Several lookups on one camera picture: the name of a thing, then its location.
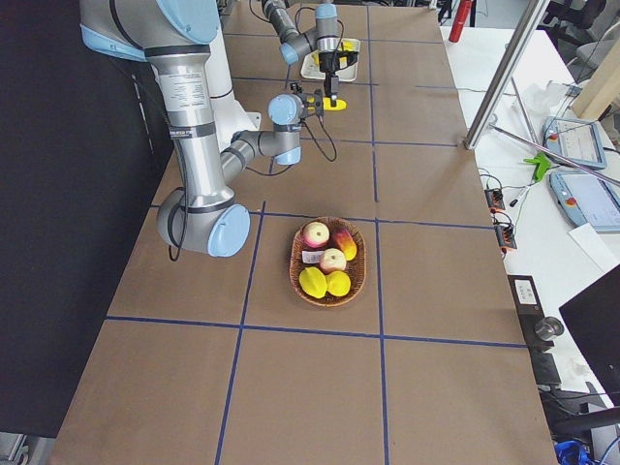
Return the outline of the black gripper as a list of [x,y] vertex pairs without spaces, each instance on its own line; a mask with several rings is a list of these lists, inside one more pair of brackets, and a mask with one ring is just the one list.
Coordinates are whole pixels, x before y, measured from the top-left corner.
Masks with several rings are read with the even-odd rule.
[[344,50],[320,51],[318,53],[319,70],[325,74],[325,96],[331,103],[336,103],[339,92],[338,71],[347,66],[347,52]]
[[321,91],[315,91],[313,93],[303,94],[303,116],[304,117],[323,117],[325,115],[324,110],[324,96]]

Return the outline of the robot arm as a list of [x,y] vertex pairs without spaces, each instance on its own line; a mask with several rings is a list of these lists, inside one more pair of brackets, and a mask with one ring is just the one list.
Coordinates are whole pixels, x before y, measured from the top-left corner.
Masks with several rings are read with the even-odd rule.
[[157,225],[170,248],[229,257],[244,245],[248,210],[235,200],[230,182],[255,158],[281,165],[301,157],[299,131],[310,115],[337,99],[335,54],[337,12],[317,6],[315,26],[300,32],[284,1],[265,1],[263,14],[279,36],[288,63],[317,51],[325,84],[321,91],[296,91],[273,98],[273,127],[236,100],[218,7],[213,1],[83,1],[79,5],[84,43],[121,59],[146,62],[155,72],[167,124],[179,160],[182,186],[163,202]]
[[344,56],[336,6],[332,1],[321,1],[314,10],[314,27],[300,32],[288,13],[287,1],[267,0],[261,4],[265,20],[279,37],[280,53],[288,65],[297,63],[313,51],[318,52],[319,69],[325,75],[325,95],[329,107],[335,109],[339,93],[337,72]]

